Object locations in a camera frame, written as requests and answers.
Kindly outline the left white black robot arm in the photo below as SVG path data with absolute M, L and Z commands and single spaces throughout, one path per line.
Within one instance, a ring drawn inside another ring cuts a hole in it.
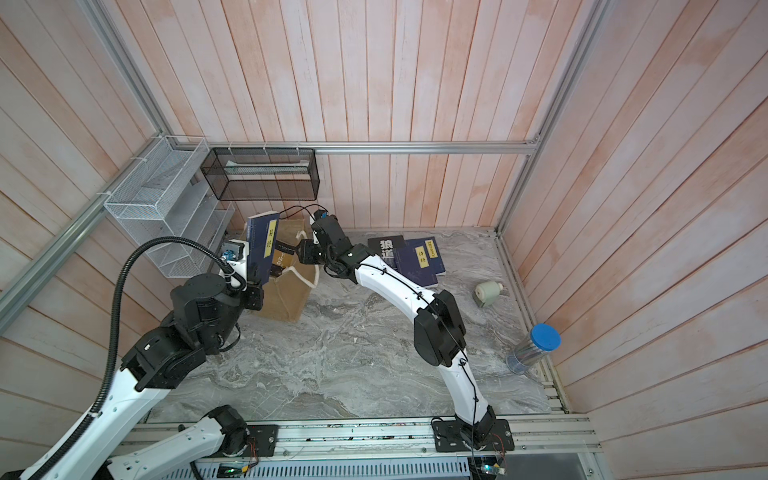
M 132 454 L 115 450 L 133 427 L 212 355 L 232 348 L 244 310 L 260 310 L 263 289 L 202 274 L 172 292 L 173 311 L 110 367 L 94 404 L 40 460 L 7 479 L 159 479 L 209 456 L 257 455 L 247 422 L 230 405 Z

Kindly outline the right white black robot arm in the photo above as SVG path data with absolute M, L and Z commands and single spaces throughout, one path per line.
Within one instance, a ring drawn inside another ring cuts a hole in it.
M 310 214 L 310 226 L 312 236 L 297 247 L 299 261 L 373 291 L 405 315 L 413 325 L 416 352 L 436 367 L 451 395 L 460 434 L 475 446 L 485 441 L 496 414 L 472 372 L 466 327 L 453 294 L 414 283 L 367 246 L 352 243 L 337 217 L 323 208 Z

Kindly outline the navy book yijing label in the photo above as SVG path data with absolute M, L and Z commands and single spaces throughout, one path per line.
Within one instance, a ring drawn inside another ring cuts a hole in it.
M 265 285 L 270 279 L 279 220 L 280 214 L 275 211 L 257 214 L 247 220 L 245 233 L 249 253 L 246 273 L 249 283 Z

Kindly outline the navy book yellow label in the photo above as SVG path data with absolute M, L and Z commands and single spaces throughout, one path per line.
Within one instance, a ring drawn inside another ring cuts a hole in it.
M 422 248 L 414 248 L 411 240 L 406 240 L 405 247 L 397 252 L 398 272 L 421 287 L 436 286 L 439 275 L 429 267 Z

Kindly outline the black wolf title book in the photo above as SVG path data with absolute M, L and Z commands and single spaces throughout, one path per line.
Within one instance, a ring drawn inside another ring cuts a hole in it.
M 379 236 L 367 240 L 368 248 L 395 270 L 398 269 L 397 252 L 405 245 L 402 235 Z

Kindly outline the burlap canvas tote bag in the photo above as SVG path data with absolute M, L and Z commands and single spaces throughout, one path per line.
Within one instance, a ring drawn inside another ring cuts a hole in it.
M 303 217 L 281 220 L 278 225 L 270 280 L 264 286 L 261 318 L 296 323 L 307 304 L 310 293 L 319 283 L 318 265 L 299 262 L 297 247 L 310 237 L 311 229 Z

